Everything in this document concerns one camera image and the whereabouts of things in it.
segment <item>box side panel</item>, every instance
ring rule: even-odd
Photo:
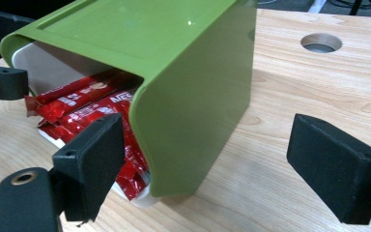
[[[130,121],[153,196],[194,193],[240,121],[249,104],[254,27],[255,9],[236,3],[137,92]]]

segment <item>wooden table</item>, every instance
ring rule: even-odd
[[[319,54],[302,37],[343,46]],[[96,222],[65,231],[371,231],[341,224],[286,161],[294,115],[326,120],[371,145],[371,18],[258,11],[251,104],[192,196],[139,209],[111,191]],[[39,136],[23,101],[0,101],[0,181],[49,169],[57,148]]]

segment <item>floor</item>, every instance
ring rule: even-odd
[[[342,0],[353,4],[354,0]],[[292,12],[307,12],[312,6],[313,0],[258,0],[258,8],[272,9],[281,11],[292,11]],[[338,7],[332,3],[338,3],[337,0],[327,0],[327,3],[321,9],[321,14],[330,15],[348,15],[351,12],[350,7]],[[371,3],[369,0],[362,1],[362,7],[357,12],[358,16],[371,16]]]

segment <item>green container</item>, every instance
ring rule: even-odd
[[[12,66],[37,41],[143,77],[129,120],[151,194],[192,194],[249,104],[254,4],[78,0],[6,37],[1,54]]]

